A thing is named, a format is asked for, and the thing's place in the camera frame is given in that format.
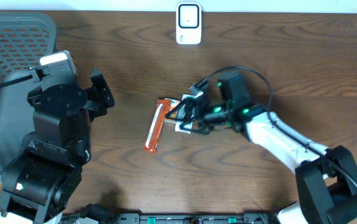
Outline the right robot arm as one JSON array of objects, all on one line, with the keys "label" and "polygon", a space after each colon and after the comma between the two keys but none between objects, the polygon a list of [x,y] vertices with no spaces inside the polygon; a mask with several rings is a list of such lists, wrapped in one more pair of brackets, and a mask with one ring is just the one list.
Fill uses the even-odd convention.
[{"label": "right robot arm", "polygon": [[330,148],[285,124],[270,105],[255,102],[240,68],[218,73],[222,102],[212,104],[208,79],[166,114],[180,129],[207,135],[218,126],[266,149],[296,178],[298,201],[272,215],[272,223],[349,223],[357,219],[357,165],[343,146]]}]

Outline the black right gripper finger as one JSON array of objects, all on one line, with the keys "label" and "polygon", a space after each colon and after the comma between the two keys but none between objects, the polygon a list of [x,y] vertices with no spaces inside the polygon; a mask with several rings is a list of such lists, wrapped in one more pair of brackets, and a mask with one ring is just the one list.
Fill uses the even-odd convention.
[{"label": "black right gripper finger", "polygon": [[171,111],[166,113],[166,119],[173,121],[189,121],[196,114],[198,101],[193,97],[181,100]]},{"label": "black right gripper finger", "polygon": [[[209,127],[209,125],[206,122],[198,121],[198,120],[195,120],[192,122],[193,122],[193,126],[192,126],[192,129],[190,129],[191,134],[209,134],[211,132],[211,128]],[[188,123],[191,123],[191,122],[182,121],[181,129],[184,129],[184,126]]]}]

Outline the orange snack bar wrapper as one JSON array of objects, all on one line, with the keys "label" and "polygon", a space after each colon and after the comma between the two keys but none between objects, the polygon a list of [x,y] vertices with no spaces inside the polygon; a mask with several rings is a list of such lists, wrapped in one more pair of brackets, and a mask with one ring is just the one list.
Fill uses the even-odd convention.
[{"label": "orange snack bar wrapper", "polygon": [[169,112],[171,102],[168,98],[157,100],[155,113],[143,145],[143,149],[156,154],[161,131],[166,119],[166,113]]}]

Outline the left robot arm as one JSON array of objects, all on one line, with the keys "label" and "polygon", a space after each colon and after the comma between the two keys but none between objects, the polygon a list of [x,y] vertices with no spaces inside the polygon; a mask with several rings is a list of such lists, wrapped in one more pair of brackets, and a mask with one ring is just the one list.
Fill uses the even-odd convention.
[{"label": "left robot arm", "polygon": [[102,73],[92,68],[92,86],[76,83],[36,87],[27,94],[34,132],[21,155],[2,173],[0,223],[58,223],[91,159],[90,124],[114,106]]}]

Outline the white green carton box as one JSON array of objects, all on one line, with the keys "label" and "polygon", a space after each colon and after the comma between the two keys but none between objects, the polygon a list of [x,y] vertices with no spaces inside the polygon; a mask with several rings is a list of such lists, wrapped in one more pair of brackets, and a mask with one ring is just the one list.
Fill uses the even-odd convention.
[{"label": "white green carton box", "polygon": [[[184,100],[184,99],[186,99],[186,98],[193,98],[193,95],[183,94],[182,100]],[[174,130],[175,130],[176,132],[182,132],[182,133],[191,134],[190,129],[192,129],[193,122],[186,124],[186,125],[184,126],[184,129],[181,129],[181,124],[182,124],[181,121],[177,121],[176,124],[175,124]]]}]

